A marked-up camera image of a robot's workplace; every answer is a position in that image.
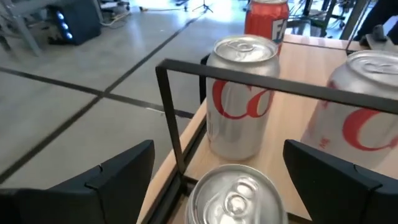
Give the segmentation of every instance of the wooden surface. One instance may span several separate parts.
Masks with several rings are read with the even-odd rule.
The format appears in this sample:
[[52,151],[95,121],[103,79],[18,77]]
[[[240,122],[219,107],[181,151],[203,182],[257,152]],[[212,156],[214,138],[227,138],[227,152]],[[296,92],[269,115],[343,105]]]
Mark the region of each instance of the wooden surface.
[[[286,34],[284,42],[291,44],[311,45],[316,47],[329,47],[335,49],[345,49],[347,40],[327,39],[321,37],[306,37],[302,35]],[[367,47],[359,45],[359,42],[352,41],[348,47],[349,50],[367,50]]]
[[[345,60],[346,54],[344,50],[285,43],[280,55],[280,78],[323,86],[332,71],[344,63]],[[264,134],[262,151],[256,157],[240,162],[259,169],[268,176],[277,187],[285,209],[294,215],[307,219],[310,219],[310,217],[290,180],[282,158],[282,149],[285,139],[300,140],[316,103],[316,100],[301,96],[275,93]],[[180,137],[183,150],[205,115],[206,104],[204,103]],[[375,171],[398,179],[398,169],[395,169],[396,158],[398,158],[398,151],[391,153],[391,156]],[[228,163],[232,162],[220,159],[209,150],[207,138],[204,138],[185,175],[200,179],[209,170]],[[170,152],[150,183],[138,223],[142,223],[142,219],[170,175],[174,165],[174,154]],[[185,206],[183,200],[181,203],[182,206],[176,208],[175,215],[170,219],[170,223],[183,223],[182,217]]]

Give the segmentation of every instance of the soda can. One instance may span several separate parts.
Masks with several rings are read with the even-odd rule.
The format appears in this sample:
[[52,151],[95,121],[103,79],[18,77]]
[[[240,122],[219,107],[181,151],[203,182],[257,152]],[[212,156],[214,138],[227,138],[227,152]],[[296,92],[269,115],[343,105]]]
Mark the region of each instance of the soda can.
[[185,209],[185,224],[287,224],[272,182],[248,166],[225,165],[205,174]]
[[[277,46],[254,35],[217,41],[207,65],[278,77]],[[206,79],[207,134],[213,152],[240,160],[260,149],[274,92],[254,86]]]
[[[398,100],[398,54],[355,52],[331,74],[328,87]],[[397,146],[398,116],[319,101],[301,142],[372,169]]]
[[287,0],[252,0],[246,12],[244,33],[273,40],[280,54],[288,18]]

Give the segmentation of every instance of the concrete floor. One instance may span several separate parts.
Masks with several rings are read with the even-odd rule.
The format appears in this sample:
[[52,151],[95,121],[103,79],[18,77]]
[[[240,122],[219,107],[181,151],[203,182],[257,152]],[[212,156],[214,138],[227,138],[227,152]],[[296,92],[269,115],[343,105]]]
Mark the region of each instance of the concrete floor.
[[[191,0],[189,12],[135,8],[122,27],[77,47],[39,40],[42,57],[9,40],[13,51],[0,49],[0,187],[47,189],[145,139],[155,141],[155,173],[172,147],[155,66],[164,58],[199,63],[216,40],[243,33],[245,1],[209,0],[214,13],[191,12],[201,2]],[[181,133],[199,107],[198,78],[171,74],[170,86]],[[24,161],[28,152],[39,153]]]

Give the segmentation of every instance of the black metal railing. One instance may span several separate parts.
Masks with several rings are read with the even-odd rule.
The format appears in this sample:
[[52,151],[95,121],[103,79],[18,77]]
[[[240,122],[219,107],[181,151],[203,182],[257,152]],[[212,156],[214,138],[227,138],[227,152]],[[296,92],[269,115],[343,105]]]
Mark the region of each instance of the black metal railing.
[[[318,100],[332,101],[342,105],[360,106],[362,108],[378,110],[385,113],[398,114],[397,100],[278,78],[253,75],[244,72],[236,72],[223,68],[198,65],[195,63],[165,59],[156,66],[156,76],[177,164],[174,167],[172,175],[170,175],[167,183],[161,190],[157,200],[152,204],[152,207],[144,218],[143,223],[167,223],[167,220],[173,212],[179,198],[183,195],[189,196],[192,188],[197,183],[197,180],[185,176],[184,173],[191,158],[195,154],[200,141],[206,133],[206,119],[203,118],[198,129],[195,131],[194,136],[188,143],[187,148],[182,152],[180,136],[177,129],[177,121],[174,114],[175,110],[170,89],[169,76],[167,73],[168,70],[182,72],[186,75],[199,76],[201,102],[206,98],[206,78],[215,78]],[[289,214],[289,219],[297,223],[311,223],[310,220],[306,220],[294,214]]]

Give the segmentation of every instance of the can top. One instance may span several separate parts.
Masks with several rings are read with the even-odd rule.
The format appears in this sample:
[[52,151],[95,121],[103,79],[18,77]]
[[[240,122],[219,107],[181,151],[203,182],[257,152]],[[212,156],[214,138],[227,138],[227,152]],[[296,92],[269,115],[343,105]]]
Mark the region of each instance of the can top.
[[282,4],[287,2],[287,0],[253,0],[253,1],[264,4]]
[[348,66],[378,83],[398,87],[398,54],[380,50],[362,50],[348,56]]
[[256,35],[236,35],[216,42],[214,52],[233,62],[261,62],[276,55],[278,46]]
[[259,171],[225,165],[207,173],[192,192],[194,223],[287,223],[282,201],[272,182]]

